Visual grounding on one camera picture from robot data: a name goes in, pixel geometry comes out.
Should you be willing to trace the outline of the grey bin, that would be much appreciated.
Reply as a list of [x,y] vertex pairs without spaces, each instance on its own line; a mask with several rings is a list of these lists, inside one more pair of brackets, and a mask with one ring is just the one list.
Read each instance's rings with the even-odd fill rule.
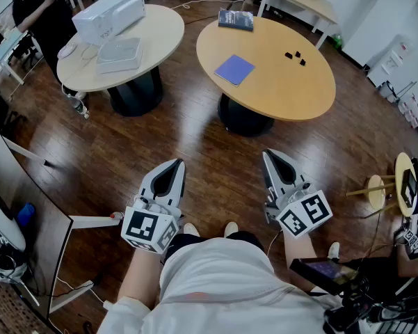
[[390,103],[395,103],[397,101],[397,96],[394,91],[393,85],[386,81],[379,88],[380,96],[385,98]]

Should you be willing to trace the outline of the white microwave oven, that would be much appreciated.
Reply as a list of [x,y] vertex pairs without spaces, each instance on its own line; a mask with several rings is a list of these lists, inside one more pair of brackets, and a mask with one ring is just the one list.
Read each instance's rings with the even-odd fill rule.
[[97,0],[72,21],[82,42],[102,46],[144,16],[144,0]]

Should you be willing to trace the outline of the white round device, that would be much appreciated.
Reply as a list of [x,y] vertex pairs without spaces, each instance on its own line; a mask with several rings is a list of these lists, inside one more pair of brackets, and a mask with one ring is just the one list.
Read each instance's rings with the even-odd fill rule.
[[7,204],[0,196],[0,235],[15,249],[24,252],[26,241],[17,221],[14,219]]

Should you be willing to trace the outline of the white water dispenser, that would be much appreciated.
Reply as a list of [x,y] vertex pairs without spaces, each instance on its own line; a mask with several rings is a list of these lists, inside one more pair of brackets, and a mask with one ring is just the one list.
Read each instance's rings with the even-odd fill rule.
[[412,50],[413,43],[408,36],[395,35],[386,47],[367,62],[367,78],[375,87],[381,86],[403,66]]

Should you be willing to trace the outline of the round beige table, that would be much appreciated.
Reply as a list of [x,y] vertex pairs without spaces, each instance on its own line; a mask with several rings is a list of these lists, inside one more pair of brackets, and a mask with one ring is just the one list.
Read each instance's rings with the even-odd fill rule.
[[71,90],[96,92],[106,90],[111,105],[122,116],[141,116],[154,109],[162,100],[163,88],[159,65],[178,48],[184,36],[184,21],[174,10],[147,4],[146,16],[128,26],[114,41],[140,38],[140,66],[101,74],[97,70],[99,47],[84,42],[79,34],[70,41],[76,49],[57,63],[57,75],[62,85]]

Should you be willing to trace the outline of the blue notebook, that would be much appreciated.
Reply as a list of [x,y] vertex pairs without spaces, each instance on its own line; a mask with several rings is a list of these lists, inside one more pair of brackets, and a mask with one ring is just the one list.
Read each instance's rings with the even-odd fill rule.
[[239,86],[254,69],[252,63],[234,54],[218,67],[214,74],[234,86]]

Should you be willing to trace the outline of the pale blue top desk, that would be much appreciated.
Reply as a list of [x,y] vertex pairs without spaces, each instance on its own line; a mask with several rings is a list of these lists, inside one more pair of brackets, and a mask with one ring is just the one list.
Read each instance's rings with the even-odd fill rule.
[[8,63],[8,57],[11,56],[11,52],[15,50],[17,45],[30,33],[25,31],[19,32],[17,29],[13,29],[8,37],[5,38],[0,44],[0,73],[5,72],[8,76],[13,77],[19,85],[24,85],[24,79],[22,79],[16,71],[14,71]]

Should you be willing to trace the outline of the blue cloth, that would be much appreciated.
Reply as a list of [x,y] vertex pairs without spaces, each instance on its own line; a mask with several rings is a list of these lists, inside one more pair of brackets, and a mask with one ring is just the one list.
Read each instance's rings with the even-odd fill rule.
[[35,215],[35,207],[31,203],[26,203],[17,215],[17,222],[21,227],[26,227]]

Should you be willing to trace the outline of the round light wood side table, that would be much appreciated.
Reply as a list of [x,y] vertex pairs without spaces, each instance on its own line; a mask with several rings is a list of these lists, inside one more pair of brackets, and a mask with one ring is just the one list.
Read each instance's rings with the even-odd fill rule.
[[400,153],[396,158],[395,162],[395,184],[396,184],[396,196],[399,204],[399,208],[401,210],[402,215],[405,217],[411,217],[414,213],[414,210],[417,206],[418,201],[418,183],[417,183],[417,195],[414,201],[414,208],[408,208],[401,196],[401,187],[402,187],[402,180],[403,180],[403,172],[407,169],[411,169],[414,176],[416,177],[416,172],[414,170],[414,166],[412,164],[411,158],[404,152]]

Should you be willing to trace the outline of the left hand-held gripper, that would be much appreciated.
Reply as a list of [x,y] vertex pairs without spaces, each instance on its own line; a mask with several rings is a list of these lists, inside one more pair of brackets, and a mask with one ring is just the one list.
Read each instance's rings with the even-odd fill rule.
[[182,228],[184,215],[178,207],[185,178],[182,159],[152,169],[141,182],[140,195],[126,207],[121,237],[134,248],[163,255]]

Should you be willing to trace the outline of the black table pedestal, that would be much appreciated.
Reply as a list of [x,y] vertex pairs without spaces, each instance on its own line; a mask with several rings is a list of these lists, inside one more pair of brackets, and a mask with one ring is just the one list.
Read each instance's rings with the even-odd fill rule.
[[224,93],[218,101],[218,116],[226,129],[245,137],[265,134],[274,123],[274,119],[240,105]]

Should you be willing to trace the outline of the white round disc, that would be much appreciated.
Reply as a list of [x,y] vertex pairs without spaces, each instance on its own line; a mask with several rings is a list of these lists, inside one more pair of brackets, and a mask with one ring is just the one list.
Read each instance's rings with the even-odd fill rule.
[[77,44],[75,42],[69,42],[64,47],[62,47],[59,52],[57,53],[58,59],[64,59],[68,57],[74,50],[77,48]]

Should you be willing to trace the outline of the black flat box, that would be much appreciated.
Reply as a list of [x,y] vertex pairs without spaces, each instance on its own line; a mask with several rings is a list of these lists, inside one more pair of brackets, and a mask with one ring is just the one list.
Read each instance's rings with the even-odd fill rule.
[[401,196],[408,208],[414,208],[414,201],[417,195],[417,180],[411,169],[403,172]]

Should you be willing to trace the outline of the thick dark blue book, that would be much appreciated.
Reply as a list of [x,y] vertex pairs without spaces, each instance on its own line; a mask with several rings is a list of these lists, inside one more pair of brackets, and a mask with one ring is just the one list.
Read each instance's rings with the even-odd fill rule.
[[252,32],[253,17],[251,12],[221,10],[218,13],[218,26]]

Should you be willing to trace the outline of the black device mount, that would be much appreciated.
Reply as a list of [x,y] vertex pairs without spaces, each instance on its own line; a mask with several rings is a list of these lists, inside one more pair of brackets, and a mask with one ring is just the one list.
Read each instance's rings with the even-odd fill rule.
[[399,315],[401,308],[380,302],[365,277],[355,278],[341,289],[341,305],[324,313],[325,334],[374,334],[379,324],[393,321]]

